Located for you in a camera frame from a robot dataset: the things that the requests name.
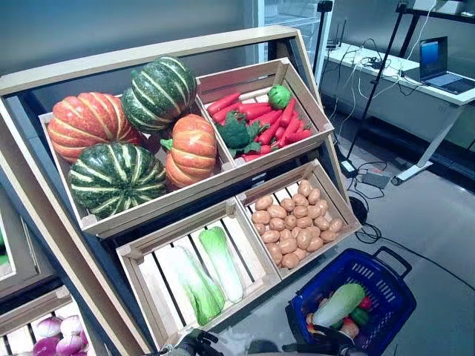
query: desk leg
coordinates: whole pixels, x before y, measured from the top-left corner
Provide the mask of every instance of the desk leg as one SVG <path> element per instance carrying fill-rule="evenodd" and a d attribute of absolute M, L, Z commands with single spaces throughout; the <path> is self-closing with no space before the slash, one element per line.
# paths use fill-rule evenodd
<path fill-rule="evenodd" d="M 462 110 L 463 110 L 463 106 L 458 106 L 458 107 L 450 106 L 448 108 L 449 114 L 448 114 L 447 119 L 444 122 L 444 125 L 441 127 L 440 132 L 436 135 L 436 137 L 434 137 L 429 147 L 427 147 L 427 150 L 425 150 L 424 154 L 422 154 L 422 157 L 417 162 L 417 164 L 401 172 L 400 174 L 398 174 L 392 179 L 391 182 L 394 185 L 399 185 L 409 180 L 410 178 L 414 177 L 419 172 L 422 172 L 427 167 L 432 165 L 432 162 L 429 161 L 429 159 L 432 157 L 433 153 L 442 143 L 445 136 L 447 136 L 448 131 L 450 131 L 453 124 L 455 124 L 455 121 L 457 121 L 457 119 L 459 118 Z"/>

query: laptop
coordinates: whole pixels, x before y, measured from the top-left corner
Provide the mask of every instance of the laptop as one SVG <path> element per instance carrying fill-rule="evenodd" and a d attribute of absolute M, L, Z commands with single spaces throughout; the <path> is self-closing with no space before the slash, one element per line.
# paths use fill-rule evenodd
<path fill-rule="evenodd" d="M 474 80 L 447 72 L 447 43 L 447 36 L 420 41 L 420 82 L 452 94 L 475 88 Z"/>

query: orange pumpkin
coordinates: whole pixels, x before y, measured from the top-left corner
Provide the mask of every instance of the orange pumpkin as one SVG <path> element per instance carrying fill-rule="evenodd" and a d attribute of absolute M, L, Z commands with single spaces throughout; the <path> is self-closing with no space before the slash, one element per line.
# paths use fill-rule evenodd
<path fill-rule="evenodd" d="M 161 140 L 168 149 L 166 176 L 183 188 L 212 175 L 216 163 L 216 136 L 213 127 L 201 116 L 189 114 L 179 119 L 171 139 Z"/>
<path fill-rule="evenodd" d="M 120 99 L 102 93 L 67 96 L 56 103 L 47 132 L 54 150 L 69 162 L 97 143 L 141 142 L 139 131 L 125 118 Z"/>

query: pumpkin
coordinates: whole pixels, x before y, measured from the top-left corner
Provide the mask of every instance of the pumpkin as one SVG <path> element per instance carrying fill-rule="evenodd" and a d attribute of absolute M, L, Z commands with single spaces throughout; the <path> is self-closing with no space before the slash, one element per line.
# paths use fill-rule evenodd
<path fill-rule="evenodd" d="M 216 136 L 201 116 L 189 114 L 177 121 L 171 139 L 162 139 L 168 149 L 166 176 L 183 188 L 212 175 L 216 163 Z"/>
<path fill-rule="evenodd" d="M 170 126 L 196 97 L 193 73 L 174 57 L 160 57 L 132 71 L 132 86 L 122 95 L 128 121 L 153 134 Z"/>
<path fill-rule="evenodd" d="M 119 142 L 86 148 L 71 166 L 69 179 L 73 198 L 100 218 L 166 192 L 162 163 L 144 148 Z"/>
<path fill-rule="evenodd" d="M 102 93 L 67 96 L 56 103 L 47 132 L 54 150 L 69 162 L 97 143 L 141 142 L 139 131 L 125 118 L 120 99 Z"/>

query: red onion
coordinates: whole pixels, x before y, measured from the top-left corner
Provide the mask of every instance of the red onion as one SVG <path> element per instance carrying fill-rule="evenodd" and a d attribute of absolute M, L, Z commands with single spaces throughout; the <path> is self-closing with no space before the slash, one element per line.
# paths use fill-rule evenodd
<path fill-rule="evenodd" d="M 64 336 L 76 335 L 82 331 L 81 320 L 78 315 L 71 315 L 61 323 L 61 332 Z"/>
<path fill-rule="evenodd" d="M 84 343 L 82 342 L 81 337 L 68 335 L 58 342 L 56 352 L 58 353 L 58 356 L 71 356 L 80 352 L 83 347 Z"/>
<path fill-rule="evenodd" d="M 41 339 L 33 347 L 33 354 L 35 356 L 55 356 L 56 346 L 59 343 L 59 337 L 46 337 Z"/>
<path fill-rule="evenodd" d="M 59 317 L 47 317 L 38 323 L 37 332 L 42 337 L 56 336 L 61 332 L 61 322 L 62 319 Z"/>

